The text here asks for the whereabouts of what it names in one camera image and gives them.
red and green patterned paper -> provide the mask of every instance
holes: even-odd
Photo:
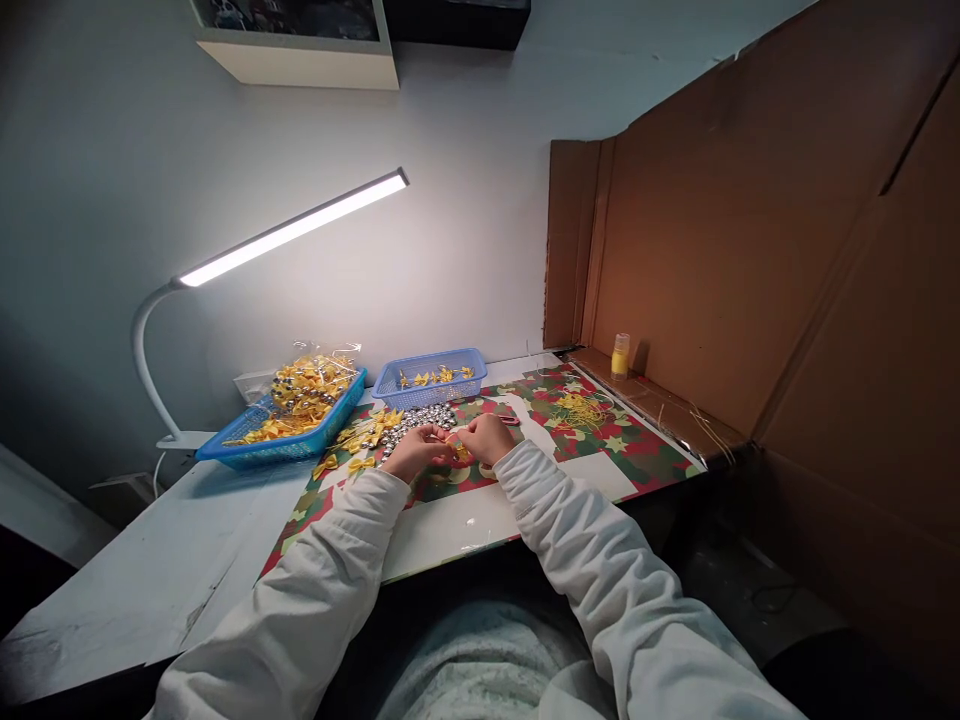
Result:
[[[653,492],[701,472],[676,448],[617,406],[606,411],[607,422],[596,430],[571,428],[553,417],[556,408],[554,403],[564,394],[593,396],[603,401],[604,408],[608,408],[611,404],[609,400],[596,393],[597,388],[590,380],[572,366],[560,365],[524,373],[522,378],[511,383],[483,388],[480,396],[455,403],[454,412],[458,425],[466,425],[483,413],[516,417],[511,405],[501,398],[506,395],[518,396],[523,401],[530,419],[550,434],[556,446],[554,457],[558,462],[599,452],[610,457],[636,489],[633,494],[622,497],[621,501]],[[372,403],[358,406],[348,425],[369,418],[373,409]],[[510,430],[515,440],[519,442],[523,439],[519,428]],[[344,450],[336,451],[336,454],[340,465],[351,459]],[[377,464],[382,456],[383,449],[378,448],[374,453]],[[284,526],[264,565],[261,576],[280,561],[286,549],[310,523],[319,520],[333,507],[336,496],[334,486],[320,489],[324,478],[331,472],[333,471],[324,470],[307,483],[290,520]],[[481,469],[477,463],[467,468],[429,467],[414,481],[407,507],[470,492],[492,485],[496,481],[491,471]],[[352,480],[341,480],[336,486],[342,487],[347,482]]]

brown cardboard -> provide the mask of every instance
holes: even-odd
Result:
[[[759,436],[762,444],[960,547],[960,72],[889,194]]]
[[[958,49],[953,0],[821,0],[637,120],[581,335],[767,447],[744,527],[960,701]]]
[[[736,430],[701,413],[691,403],[645,377],[631,372],[626,380],[614,380],[610,375],[609,355],[594,348],[583,348],[571,352],[568,357],[614,393],[617,399],[688,448],[708,467],[731,462],[734,453],[750,442]]]
[[[954,8],[818,3],[619,135],[584,343],[630,333],[651,380],[752,434],[955,52]]]
[[[774,452],[738,525],[932,691],[960,703],[960,552]]]
[[[599,161],[599,142],[550,143],[545,348],[570,347],[580,337]]]

desk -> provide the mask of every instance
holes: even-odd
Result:
[[[491,363],[484,392],[495,395],[496,388],[523,373],[559,364],[550,354]],[[371,402],[367,391],[361,404]],[[527,408],[516,410],[521,431],[538,444],[547,442],[537,429],[543,428],[530,424]],[[689,461],[688,474],[704,470],[644,425]],[[206,638],[270,560],[315,464],[237,473],[216,462],[198,463],[4,639],[0,666],[10,685],[8,699],[29,702],[161,661]],[[611,499],[636,494],[636,487],[623,485],[604,453],[571,458],[563,466]],[[451,532],[454,527],[457,534]],[[516,535],[513,514],[496,484],[416,504],[397,523],[384,580]]]

wall shelf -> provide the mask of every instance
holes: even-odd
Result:
[[[212,27],[207,0],[190,0],[197,45],[247,85],[399,90],[382,0],[372,0],[379,40],[344,40]]]

lamp light bar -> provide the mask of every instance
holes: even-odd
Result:
[[[233,268],[270,252],[291,240],[295,240],[311,230],[316,230],[318,227],[342,218],[354,210],[359,210],[366,205],[392,195],[398,190],[403,190],[409,184],[403,174],[403,169],[398,168],[389,175],[384,175],[366,185],[361,185],[355,190],[325,202],[323,205],[318,205],[302,215],[298,215],[220,253],[193,270],[174,278],[174,282],[189,287],[199,287],[208,280],[223,275],[223,273],[233,270]]]

